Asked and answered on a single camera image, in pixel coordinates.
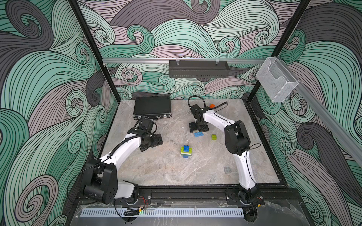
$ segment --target green swirl pattern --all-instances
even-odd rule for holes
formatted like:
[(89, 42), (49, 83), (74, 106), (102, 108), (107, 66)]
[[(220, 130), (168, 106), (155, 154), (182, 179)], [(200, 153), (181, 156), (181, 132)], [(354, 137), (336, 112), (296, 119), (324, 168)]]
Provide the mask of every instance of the green swirl pattern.
[[(274, 51), (299, 0), (201, 0), (196, 8), (191, 0), (153, 1), (167, 8), (162, 14), (143, 10), (149, 2), (79, 2), (102, 57), (263, 59)], [(360, 21), (362, 5), (356, 0), (327, 2), (310, 4), (279, 57), (309, 89), (319, 90), (313, 93), (362, 145), (362, 32), (359, 22), (349, 23)], [(314, 24), (319, 18), (320, 24)], [(1, 0), (0, 35), (1, 221), (7, 226), (65, 225), (66, 187), (86, 159), (99, 155), (117, 102), (99, 76), (100, 66), (67, 0)], [(232, 80), (200, 81), (170, 78), (166, 64), (107, 66), (121, 99), (155, 94), (245, 98), (260, 68), (230, 64)], [(283, 175), (300, 191), (315, 224), (360, 225), (362, 169), (348, 150), (334, 141), (296, 90), (283, 103), (272, 103), (262, 88), (256, 97), (259, 123)], [(306, 135), (305, 125), (328, 137)], [(339, 148), (332, 150), (335, 158), (326, 160), (323, 153), (332, 149), (323, 142), (327, 140)], [(313, 158), (309, 164), (321, 166), (317, 172), (327, 174), (324, 189), (311, 177), (312, 166), (298, 159), (303, 153)], [(345, 172), (343, 178), (326, 165), (336, 159), (340, 162), (333, 166)], [(336, 189), (328, 191), (329, 184)], [(42, 203), (28, 206), (40, 196)], [(19, 207), (31, 217), (17, 218)]]
[[(356, 1), (338, 2), (361, 9)], [(343, 16), (356, 12), (350, 6), (331, 3), (307, 10), (279, 57), (362, 145), (362, 62), (356, 51), (360, 46), (349, 46), (348, 39), (339, 36), (347, 32), (352, 40), (358, 39), (361, 28), (357, 24), (348, 27), (344, 18), (343, 26), (324, 26), (324, 19), (313, 24), (323, 14), (337, 17), (339, 12), (334, 9), (339, 9)], [(360, 12), (356, 15), (362, 19)], [(319, 35), (321, 30), (331, 34), (333, 41)], [(255, 53), (257, 48), (248, 54)], [(253, 101), (258, 102), (254, 107), (258, 108), (259, 124), (267, 133), (288, 185), (299, 190), (315, 225), (361, 225), (362, 169), (348, 154), (349, 150), (335, 140), (298, 90), (282, 103), (272, 103), (263, 88), (256, 97)]]
[[(0, 35), (26, 38), (18, 30), (21, 25), (10, 23), (15, 19), (9, 17), (19, 16), (12, 8), (5, 10), (11, 1), (0, 2)], [(6, 74), (0, 74), (5, 79), (0, 101), (0, 218), (8, 226), (65, 225), (71, 211), (64, 208), (69, 202), (66, 187), (88, 158), (98, 157), (98, 141), (110, 128), (117, 102), (103, 82), (96, 89), (99, 104), (93, 107), (88, 103), (87, 82), (100, 67), (83, 42), (85, 37), (68, 1), (19, 0), (16, 4), (18, 9), (43, 13), (49, 28), (41, 27), (39, 14), (25, 14), (22, 22), (25, 26), (35, 24), (51, 40), (29, 37), (29, 42), (20, 43), (14, 36), (14, 43), (7, 41), (6, 48), (17, 50), (13, 55), (21, 55), (27, 45), (34, 51), (19, 57)], [(87, 6), (82, 10), (90, 11), (85, 17), (93, 22), (90, 28), (96, 28), (97, 40), (112, 44), (115, 34), (110, 25)], [(33, 122), (28, 124), (32, 115)], [(30, 136), (32, 127), (40, 125), (42, 129)], [(41, 202), (33, 202), (39, 197)], [(17, 217), (17, 207), (30, 218)]]

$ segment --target red wire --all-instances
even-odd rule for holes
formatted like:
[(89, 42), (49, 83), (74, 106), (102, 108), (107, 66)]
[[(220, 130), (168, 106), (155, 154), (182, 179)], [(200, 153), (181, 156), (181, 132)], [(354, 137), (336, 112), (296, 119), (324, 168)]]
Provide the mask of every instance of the red wire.
[(144, 208), (146, 209), (148, 207), (148, 201), (146, 199), (144, 199), (143, 196), (140, 196), (140, 198), (143, 199), (143, 203), (144, 203), (144, 206), (145, 206)]

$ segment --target clear plastic box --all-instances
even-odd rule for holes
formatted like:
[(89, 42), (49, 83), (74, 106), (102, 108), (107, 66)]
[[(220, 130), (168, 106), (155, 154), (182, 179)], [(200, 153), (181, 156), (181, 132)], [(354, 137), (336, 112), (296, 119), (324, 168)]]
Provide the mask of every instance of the clear plastic box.
[(271, 101), (283, 102), (299, 84), (284, 61), (268, 57), (256, 74)]

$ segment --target gray marble surface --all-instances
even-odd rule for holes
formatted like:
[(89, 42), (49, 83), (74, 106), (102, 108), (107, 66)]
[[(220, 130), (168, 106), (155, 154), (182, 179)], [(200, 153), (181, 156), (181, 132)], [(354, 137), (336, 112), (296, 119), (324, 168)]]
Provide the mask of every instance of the gray marble surface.
[[(218, 113), (232, 120), (241, 120), (248, 130), (251, 145), (261, 143), (251, 118), (240, 99), (206, 100), (206, 104), (228, 102), (228, 106)], [(191, 100), (191, 104), (203, 106), (200, 100)], [(111, 151), (125, 137), (135, 124), (133, 119), (134, 101), (121, 101), (103, 154)], [(118, 171), (118, 180), (127, 180), (139, 185), (181, 185), (181, 184), (236, 184), (239, 176), (235, 160), (226, 149), (224, 134), (209, 124), (210, 131), (201, 137), (194, 137), (189, 123), (194, 121), (189, 114), (186, 100), (171, 100), (172, 117), (160, 119), (157, 134), (160, 133), (163, 145), (149, 148), (144, 152), (136, 149), (122, 164)], [(217, 140), (211, 140), (216, 134)], [(183, 145), (192, 148), (192, 156), (183, 158), (180, 150)], [(279, 180), (263, 146), (250, 151), (251, 168), (257, 183), (278, 183)], [(225, 174), (224, 167), (230, 167), (231, 173)]]

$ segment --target black cable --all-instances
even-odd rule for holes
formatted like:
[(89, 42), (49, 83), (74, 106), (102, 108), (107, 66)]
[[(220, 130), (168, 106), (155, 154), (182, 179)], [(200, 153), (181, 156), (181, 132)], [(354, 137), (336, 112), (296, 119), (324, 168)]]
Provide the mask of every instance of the black cable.
[(247, 162), (247, 168), (248, 168), (249, 176), (250, 176), (251, 180), (254, 181), (255, 184), (257, 184), (257, 183), (255, 182), (255, 180), (253, 179), (253, 177), (251, 176), (251, 173), (250, 173), (250, 170), (249, 170), (248, 158), (247, 158), (247, 156), (248, 156), (248, 151), (249, 151), (249, 150), (247, 150), (247, 153), (246, 153), (246, 155), (245, 155), (245, 161)]
[(133, 128), (136, 128), (137, 124), (139, 123), (139, 121), (141, 121), (142, 118), (138, 119), (136, 124), (133, 126)]
[(225, 103), (226, 103), (226, 106), (225, 106), (225, 107), (223, 107), (222, 109), (217, 110), (216, 112), (218, 112), (218, 111), (220, 111), (220, 110), (223, 110), (224, 108), (226, 108), (226, 107), (229, 105), (229, 104), (228, 104), (228, 102), (224, 102), (224, 103), (220, 104), (219, 106), (214, 107), (213, 109), (218, 108), (218, 107), (220, 107), (220, 106), (224, 105)]
[(223, 119), (222, 117), (220, 117), (220, 116), (218, 116), (218, 115), (215, 115), (216, 117), (218, 117), (218, 118), (221, 118), (222, 120), (225, 120), (225, 121), (227, 121), (226, 119)]
[(201, 100), (204, 102), (204, 107), (206, 107), (205, 100), (204, 100), (202, 97), (197, 96), (197, 95), (190, 96), (190, 97), (187, 99), (187, 104), (188, 104), (189, 107), (191, 107), (191, 105), (190, 105), (190, 99), (191, 99), (192, 97), (197, 97), (197, 98), (201, 99)]
[(255, 209), (256, 209), (256, 207), (253, 208), (253, 217), (254, 217), (253, 223), (255, 223)]
[[(256, 148), (250, 148), (250, 147), (252, 147), (252, 146), (254, 146), (254, 145), (257, 145), (257, 144), (258, 144), (259, 146), (257, 146)], [(261, 143), (256, 143), (256, 144), (253, 144), (252, 146), (250, 146), (249, 148), (241, 148), (241, 147), (238, 146), (238, 148), (249, 151), (249, 150), (257, 149), (258, 147), (261, 146)]]
[(155, 134), (156, 131), (157, 131), (157, 124), (156, 123), (155, 123), (155, 126), (156, 126), (156, 129), (155, 129), (155, 131), (153, 133), (151, 133), (151, 135)]
[(78, 174), (76, 174), (76, 175), (69, 181), (68, 186), (67, 186), (67, 190), (66, 190), (66, 194), (67, 194), (68, 200), (69, 200), (73, 205), (75, 205), (75, 204), (74, 204), (74, 201), (72, 201), (72, 200), (70, 199), (69, 193), (68, 193), (70, 183), (71, 183), (79, 174), (81, 174), (82, 172), (84, 172), (84, 171), (86, 171), (87, 169), (90, 169), (90, 168), (92, 168), (92, 167), (98, 166), (98, 165), (101, 164), (101, 163), (102, 163), (102, 162), (100, 161), (99, 163), (95, 164), (94, 166), (91, 166), (91, 167), (88, 167), (88, 168), (86, 168), (86, 169), (84, 169), (84, 170), (81, 170)]
[(119, 216), (120, 218), (122, 218), (122, 216), (118, 213), (118, 211), (117, 211), (117, 209), (116, 209), (116, 207), (115, 207), (115, 199), (113, 199), (113, 206), (114, 206), (115, 212), (118, 214), (118, 216)]
[(121, 141), (121, 143), (117, 144), (116, 147), (113, 148), (113, 150), (109, 153), (108, 157), (111, 158), (111, 156), (117, 151), (117, 149), (122, 146), (124, 143), (126, 143), (127, 141), (129, 140), (132, 140), (134, 138), (137, 138), (137, 137), (148, 137), (149, 135), (136, 135), (136, 136), (133, 136), (133, 137), (129, 137), (129, 138), (125, 138), (123, 141)]

